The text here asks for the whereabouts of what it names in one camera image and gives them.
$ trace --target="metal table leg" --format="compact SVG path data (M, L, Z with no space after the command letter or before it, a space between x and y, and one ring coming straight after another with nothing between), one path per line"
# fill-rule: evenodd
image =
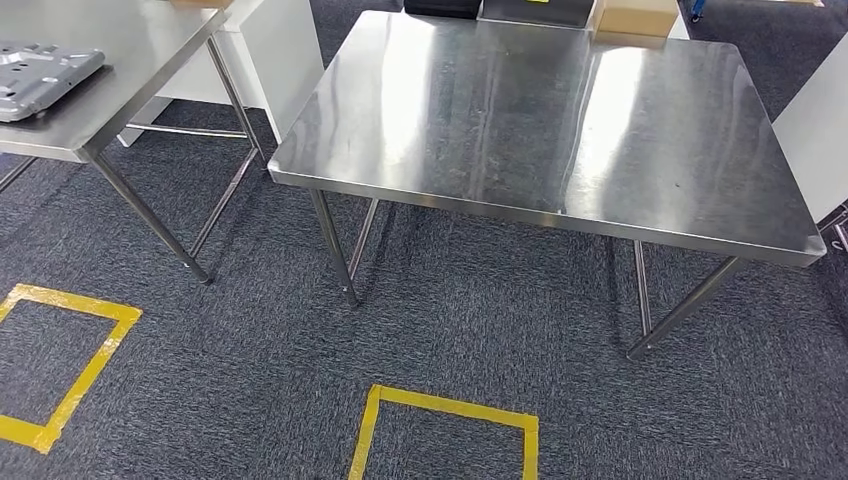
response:
M38 157L29 157L25 158L24 161L22 161L21 163L15 165L15 168L13 168L11 172L7 173L6 176L3 177L2 180L0 180L0 192L9 188L9 185L11 185L12 182L17 180L18 177L20 177L21 174L24 173L26 169L29 168L30 165L32 165L36 160L38 160Z
M374 216L377 213L377 205L380 201L376 198L371 199L371 205L368 207L368 213L365 215L365 221L362 223L359 237L356 239L356 246L353 248L350 266L348 266L341 243L339 243L339 237L336 235L333 216L330 214L330 207L327 205L324 192L311 189L309 193L312 195L312 203L315 204L315 212L318 214L321 232L324 234L324 240L327 241L327 247L330 249L330 257L333 260L333 266L342 284L342 290L344 290L350 305L356 307L359 304L359 300L357 300L356 292L353 289L353 279L356 276L357 267L362 259L365 242L368 241L368 234L371 231L371 225L374 223Z
M836 236L839 237L842 248L848 251L848 234L845 232L845 226L842 223L837 223L833 226L833 229L836 230Z
M342 251L341 243L339 243L339 237L336 235L336 227L333 225L333 217L330 214L327 199L321 190L313 189L309 190L309 193L312 195L312 203L315 204L315 212L318 214L321 232L324 234L324 240L327 241L327 247L330 249L330 257L333 260L333 266L336 268L339 281L342 283L342 289L350 305L355 307L359 301L356 299L356 292L353 290L353 280L347 271L344 252Z
M644 275L644 259L641 259L642 249L641 245L637 248L637 274L639 274L639 264L641 263L642 273L639 275ZM730 257L725 260L713 273L711 273L700 285L698 285L689 295L683 299L674 309L666 315L666 317L658 323L655 327L651 328L649 332L645 332L642 335L642 338L636 342L636 345L627 352L627 358L631 360L636 360L645 354L645 351L652 348L657 344L660 340L662 340L666 335L668 335L671 330L677 326L680 322L682 322L686 317L691 315L698 307L704 303L704 301L708 300L710 296L715 293L716 289L721 286L722 282L728 278L730 278L733 273L738 271L747 263L746 260L743 260L739 257ZM647 286L645 286L645 301L647 302ZM640 303L642 300L642 285L640 282L640 292L639 292ZM647 324L650 325L650 317L647 320ZM643 310L643 331L645 330L645 320L644 320L644 310Z
M642 253L642 242L633 241L633 251L636 254L636 283L639 288L639 314L642 316L642 335L651 333L651 304L648 301L648 274L645 271L645 255Z
M233 108L236 111L236 116L239 119L239 123L241 124L241 129L244 133L247 134L247 138L250 140L250 144L258 150L259 158L263 161L266 160L265 154L262 153L262 147L259 144L259 139L256 137L256 133L253 131L253 126L250 124L250 119L247 118L247 114L244 111L244 104L239 97L238 90L236 90L235 83L233 83L233 77L230 75L230 71L227 69L227 65L224 63L224 58L221 56L221 49L218 48L218 42L215 40L215 36L209 37L209 40L206 41L206 47L209 49L209 55L212 57L212 63L215 64L215 69L218 71L218 76L221 77L221 82L224 84L224 89L227 91L227 96L230 97L230 103L233 105Z
M109 180L109 183L115 187L115 190L117 190L118 193L126 199L136 212L138 212L141 218L150 225L150 228L156 232L156 235L159 235L159 238L161 238L162 241L165 242L171 250L173 250L185 266L191 269L191 273L193 273L204 285L212 283L212 277L200 267L194 258L186 253L182 245L180 245L179 240L177 240L165 224L159 220L159 217L153 213L153 210L144 203L144 200L142 200L132 186L127 183L123 175L121 175L121 173L118 172L118 170L112 165L112 162L106 158L106 155L101 153L97 157L91 158L90 161L95 167L97 167L98 170L100 170L100 173Z

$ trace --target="stainless steel table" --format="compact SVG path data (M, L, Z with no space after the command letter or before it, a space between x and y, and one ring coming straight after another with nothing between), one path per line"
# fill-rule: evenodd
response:
M55 43L68 48L98 48L106 67L37 117L0 124L0 152L30 156L0 181L7 187L37 157L92 163L180 260L200 279L211 276L195 261L247 167L262 155L212 34L223 24L219 10L177 9L161 0L12 0L4 2L0 35ZM242 132L136 125L187 134L247 138L252 148L220 199L191 250L156 217L103 154L130 119L198 49L206 45L235 107Z
M807 266L825 253L727 44L643 49L581 30L367 12L268 168L312 189L354 304L379 199L633 240L643 337L631 358L743 259ZM349 267L322 190L374 199ZM653 324L641 242L730 258Z

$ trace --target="white panel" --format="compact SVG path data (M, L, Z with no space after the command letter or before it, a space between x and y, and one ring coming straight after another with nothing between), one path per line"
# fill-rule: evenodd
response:
M818 222L848 199L848 36L777 117L774 131Z
M677 20L674 21L674 25L671 26L671 31L668 32L668 38L679 38L682 40L689 40L689 31L686 29L686 21L683 19L686 15L685 11L680 12L680 15L677 16Z
M280 142L324 73L309 0L266 0L241 30Z
M265 108L265 101L256 72L250 62L249 53L244 51L243 40L238 32L215 34L221 55L227 63L230 75L248 107ZM206 47L201 48L189 62L158 93L161 97L182 98L198 102L229 104L230 99L209 56Z

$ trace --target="white cabinet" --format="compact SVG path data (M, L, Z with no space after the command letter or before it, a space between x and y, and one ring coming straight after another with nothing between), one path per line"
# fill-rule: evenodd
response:
M215 34L224 60L242 102L266 111L280 142L324 73L309 0L235 0L227 14ZM174 98L230 103L205 48L133 121L151 123ZM129 146L140 134L127 129L118 138Z
M813 219L848 199L848 35L774 121Z

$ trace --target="box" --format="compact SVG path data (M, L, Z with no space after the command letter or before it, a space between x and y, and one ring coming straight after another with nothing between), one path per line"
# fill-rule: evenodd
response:
M596 32L668 37L680 11L675 0L597 0Z

